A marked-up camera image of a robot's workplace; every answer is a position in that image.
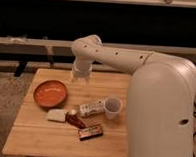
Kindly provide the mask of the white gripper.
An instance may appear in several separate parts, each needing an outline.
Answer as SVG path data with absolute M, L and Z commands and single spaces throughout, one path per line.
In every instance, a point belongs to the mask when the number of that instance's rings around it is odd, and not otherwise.
M 72 65 L 72 80 L 88 80 L 92 73 L 92 63 L 84 60 L 75 60 Z

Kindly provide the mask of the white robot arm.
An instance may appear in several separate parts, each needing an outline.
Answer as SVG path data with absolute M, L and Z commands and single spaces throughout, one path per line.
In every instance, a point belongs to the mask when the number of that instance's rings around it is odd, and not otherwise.
M 73 41 L 75 78 L 99 62 L 131 76 L 126 95 L 129 157 L 193 157 L 196 67 L 186 58 L 102 45 L 96 35 Z

